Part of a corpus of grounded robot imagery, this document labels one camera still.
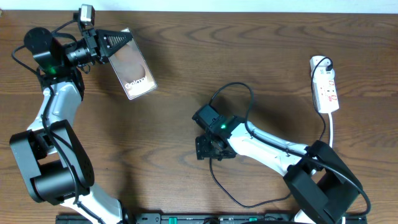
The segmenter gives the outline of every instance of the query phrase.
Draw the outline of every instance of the white power cord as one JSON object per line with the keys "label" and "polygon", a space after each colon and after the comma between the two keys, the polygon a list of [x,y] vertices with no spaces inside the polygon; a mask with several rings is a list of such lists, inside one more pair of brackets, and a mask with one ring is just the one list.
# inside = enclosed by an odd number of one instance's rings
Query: white power cord
{"label": "white power cord", "polygon": [[329,115],[329,146],[333,147],[333,118],[331,117],[331,113],[328,113]]}

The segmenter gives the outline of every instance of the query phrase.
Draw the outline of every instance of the black cable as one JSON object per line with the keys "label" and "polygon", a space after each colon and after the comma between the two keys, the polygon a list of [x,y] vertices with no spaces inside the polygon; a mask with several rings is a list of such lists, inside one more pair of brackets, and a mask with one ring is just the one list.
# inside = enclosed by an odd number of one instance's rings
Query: black cable
{"label": "black cable", "polygon": [[239,206],[241,206],[243,208],[255,208],[255,207],[258,207],[258,206],[261,206],[261,205],[265,205],[267,203],[280,202],[280,201],[288,199],[292,195],[292,193],[289,193],[286,197],[283,197],[283,198],[272,199],[272,200],[261,202],[261,203],[255,204],[255,205],[243,205],[239,201],[237,201],[234,197],[232,197],[232,195],[227,190],[225,190],[225,188],[218,182],[218,180],[214,176],[213,166],[211,165],[211,161],[212,161],[212,159],[210,158],[210,174],[211,174],[211,177],[213,178],[214,182],[216,182],[217,186],[221,190],[223,190],[223,192],[226,193],[233,202],[235,202],[236,204],[238,204]]}
{"label": "black cable", "polygon": [[69,142],[67,142],[65,139],[61,138],[61,136],[59,136],[58,134],[55,134],[53,131],[51,131],[51,135],[54,136],[54,138],[58,139],[60,142],[62,142],[62,144],[66,145],[68,148],[70,148],[71,150],[73,150],[72,146],[69,144]]}
{"label": "black cable", "polygon": [[78,208],[82,209],[89,216],[91,216],[94,219],[96,219],[98,223],[105,224],[105,222],[102,221],[102,219],[99,216],[95,215],[92,211],[90,211],[88,208],[86,208],[81,202],[78,202],[76,205],[77,205]]}
{"label": "black cable", "polygon": [[[211,103],[213,102],[213,100],[217,97],[217,95],[218,95],[222,90],[224,90],[225,88],[227,88],[227,87],[229,87],[229,86],[231,86],[231,85],[242,85],[242,86],[245,86],[245,87],[250,91],[251,100],[250,100],[249,109],[248,109],[248,112],[250,112],[250,110],[251,110],[251,108],[252,108],[253,101],[254,101],[254,93],[253,93],[252,89],[250,88],[250,86],[248,86],[247,84],[242,83],[242,82],[232,82],[232,83],[228,83],[228,84],[226,84],[225,86],[221,87],[221,88],[220,88],[219,90],[217,90],[217,91],[215,92],[215,94],[211,97],[211,99],[210,99],[210,101],[209,101],[209,105],[211,105]],[[249,113],[248,113],[248,112],[246,112],[246,118],[245,118],[246,121],[248,120],[248,116],[249,116]],[[255,205],[243,205],[242,203],[238,202],[238,201],[237,201],[227,190],[225,190],[225,188],[217,181],[217,179],[216,179],[216,177],[214,176],[214,173],[213,173],[213,167],[212,167],[212,165],[211,165],[211,159],[210,159],[210,174],[211,174],[211,177],[213,178],[213,180],[214,180],[214,181],[216,182],[216,184],[218,185],[218,187],[219,187],[221,190],[223,190],[223,192],[226,193],[226,194],[230,197],[230,199],[231,199],[233,202],[235,202],[236,204],[238,204],[239,206],[244,207],[244,208],[255,208],[255,207],[258,207],[258,206],[260,206],[260,205],[265,205],[265,204],[267,204],[267,203],[280,202],[280,201],[282,201],[282,200],[288,199],[288,198],[291,196],[291,193],[289,193],[286,197],[283,197],[283,198],[277,198],[277,199],[267,200],[267,201],[265,201],[265,202],[261,202],[261,203],[255,204]]]}
{"label": "black cable", "polygon": [[308,157],[308,156],[306,156],[306,155],[297,153],[297,152],[295,152],[295,151],[291,151],[291,150],[289,150],[289,149],[286,149],[286,148],[283,148],[283,147],[280,147],[280,146],[276,146],[275,144],[272,144],[272,143],[270,143],[270,142],[267,142],[267,141],[265,141],[265,140],[259,138],[258,136],[256,136],[256,134],[254,133],[254,131],[251,131],[251,130],[249,129],[249,126],[248,126],[248,117],[249,117],[249,113],[250,113],[251,108],[252,108],[253,103],[254,103],[254,93],[253,93],[253,90],[250,88],[250,86],[246,85],[245,83],[240,83],[240,82],[229,83],[229,84],[227,84],[227,85],[221,87],[221,88],[213,95],[213,97],[211,97],[211,100],[210,100],[209,104],[215,99],[215,97],[217,96],[217,94],[218,94],[221,90],[225,89],[226,87],[228,87],[228,86],[230,86],[230,85],[243,85],[243,86],[245,86],[245,87],[250,91],[251,100],[250,100],[250,103],[249,103],[248,110],[246,111],[244,126],[245,126],[246,130],[248,131],[248,133],[250,133],[250,135],[251,135],[252,137],[256,138],[256,139],[259,140],[260,142],[263,142],[264,144],[271,145],[272,147],[275,147],[275,148],[278,149],[278,150],[281,150],[281,151],[283,151],[283,152],[286,152],[286,153],[291,154],[291,155],[294,155],[294,156],[298,156],[298,157],[300,157],[300,158],[302,158],[302,159],[305,159],[305,160],[307,160],[307,161],[309,161],[309,162],[311,162],[311,163],[313,163],[313,164],[315,164],[315,165],[318,165],[318,166],[321,166],[321,167],[323,167],[323,168],[325,168],[325,169],[328,169],[328,170],[332,171],[333,173],[335,173],[336,175],[339,175],[340,177],[342,177],[342,178],[344,178],[346,181],[348,181],[348,183],[351,184],[351,185],[363,196],[363,198],[365,199],[365,202],[366,202],[366,210],[365,210],[364,212],[358,213],[358,214],[348,214],[348,213],[346,213],[346,216],[347,216],[347,217],[350,217],[350,218],[362,218],[363,216],[367,215],[367,214],[371,211],[371,201],[370,201],[369,197],[366,195],[365,191],[364,191],[363,189],[361,189],[360,187],[358,187],[350,178],[347,177],[347,175],[344,175],[344,172],[340,171],[339,168],[334,168],[333,166],[329,166],[329,165],[327,165],[327,164],[325,164],[325,163],[323,163],[323,162],[320,162],[320,161],[318,161],[318,160],[316,160],[316,159],[313,159],[313,158],[311,158],[311,157]]}
{"label": "black cable", "polygon": [[323,131],[322,131],[322,133],[321,133],[321,136],[319,137],[319,141],[322,140],[322,137],[323,137],[323,135],[324,135],[324,133],[325,133],[325,131],[326,131],[326,122],[325,122],[325,119],[323,118],[322,114],[319,113],[319,111],[318,111],[318,106],[317,106],[317,103],[316,103],[317,100],[315,99],[315,94],[314,94],[314,92],[313,92],[313,78],[314,78],[314,76],[315,76],[315,71],[317,70],[318,66],[321,64],[321,62],[323,62],[323,61],[326,60],[326,59],[329,59],[330,62],[331,62],[331,65],[329,65],[329,66],[331,66],[331,67],[333,66],[333,61],[332,61],[330,58],[328,58],[328,57],[324,57],[324,58],[321,59],[321,60],[317,63],[317,65],[314,67],[313,72],[312,72],[312,76],[311,76],[311,94],[312,94],[313,109],[315,110],[315,112],[317,112],[317,114],[319,115],[319,117],[321,118],[322,123],[323,123]]}
{"label": "black cable", "polygon": [[35,74],[36,77],[37,77],[37,78],[39,79],[39,81],[41,82],[42,77],[40,76],[40,74],[39,74],[37,71],[33,70],[33,68],[30,68],[30,67],[27,66],[26,64],[22,63],[22,62],[21,62],[20,60],[18,60],[17,57],[15,56],[15,53],[16,53],[18,50],[23,49],[23,48],[25,48],[25,45],[19,46],[19,47],[17,47],[16,49],[14,49],[14,50],[12,51],[12,54],[11,54],[12,59],[14,59],[18,64],[22,65],[24,68],[28,69],[28,70],[31,71],[33,74]]}
{"label": "black cable", "polygon": [[66,27],[67,25],[72,24],[72,23],[74,23],[74,22],[77,22],[77,21],[74,20],[74,19],[72,19],[71,21],[69,21],[69,22],[65,23],[64,25],[62,25],[62,26],[56,28],[55,30],[51,31],[51,33],[56,33],[56,32],[58,32],[59,30],[61,30],[61,29],[63,29],[64,27]]}

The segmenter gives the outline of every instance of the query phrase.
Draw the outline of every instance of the white arm segment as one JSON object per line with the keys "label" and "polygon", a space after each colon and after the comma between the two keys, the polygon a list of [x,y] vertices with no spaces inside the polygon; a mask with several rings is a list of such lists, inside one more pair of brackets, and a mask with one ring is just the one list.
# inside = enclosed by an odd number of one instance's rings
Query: white arm segment
{"label": "white arm segment", "polygon": [[[248,126],[250,131],[254,131],[256,136],[267,142],[271,142],[277,146],[287,148],[297,153],[306,153],[304,150],[307,147],[306,144],[297,144],[280,139],[265,131],[261,131],[251,122],[248,122]],[[228,139],[228,142],[236,153],[243,156],[249,156],[275,170],[282,176],[287,173],[288,166],[295,165],[301,159],[300,157],[288,155],[286,152],[282,152],[281,150],[252,138],[246,130],[244,123],[236,127],[231,134],[232,136]]]}
{"label": "white arm segment", "polygon": [[[76,110],[81,103],[80,93],[73,82],[61,82],[51,86],[54,90],[55,96],[52,100],[49,110],[49,120],[47,124],[50,125],[57,121],[67,119],[70,126],[73,126]],[[50,99],[50,89],[46,88],[43,91],[44,100],[35,121],[27,128],[27,130],[36,131],[43,128],[42,118],[44,108]]]}
{"label": "white arm segment", "polygon": [[[309,223],[309,224],[315,224],[314,221],[310,217],[308,217],[303,210],[300,210],[296,216],[294,216],[294,221],[297,223]],[[341,223],[340,224],[346,224],[346,217],[341,218]]]}
{"label": "white arm segment", "polygon": [[[61,205],[74,209],[86,217],[92,223],[98,220],[87,214],[83,209],[73,204],[75,198],[66,199]],[[99,185],[90,187],[90,193],[86,196],[79,196],[79,202],[91,213],[100,218],[103,223],[119,223],[123,219],[121,204],[115,198],[109,196]]]}

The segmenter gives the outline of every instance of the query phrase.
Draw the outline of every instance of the small camera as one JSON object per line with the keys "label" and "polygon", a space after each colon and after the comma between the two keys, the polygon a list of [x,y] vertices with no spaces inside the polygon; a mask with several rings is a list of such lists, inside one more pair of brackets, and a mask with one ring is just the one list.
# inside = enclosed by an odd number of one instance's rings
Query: small camera
{"label": "small camera", "polygon": [[95,9],[91,5],[82,4],[80,12],[80,22],[85,26],[94,26]]}

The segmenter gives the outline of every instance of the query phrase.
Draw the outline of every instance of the green led light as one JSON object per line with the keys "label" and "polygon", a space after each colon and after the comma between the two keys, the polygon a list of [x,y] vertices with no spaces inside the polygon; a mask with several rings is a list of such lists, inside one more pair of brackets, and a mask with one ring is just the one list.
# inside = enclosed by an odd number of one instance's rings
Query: green led light
{"label": "green led light", "polygon": [[53,67],[51,67],[50,69],[48,69],[48,72],[54,75],[57,71]]}

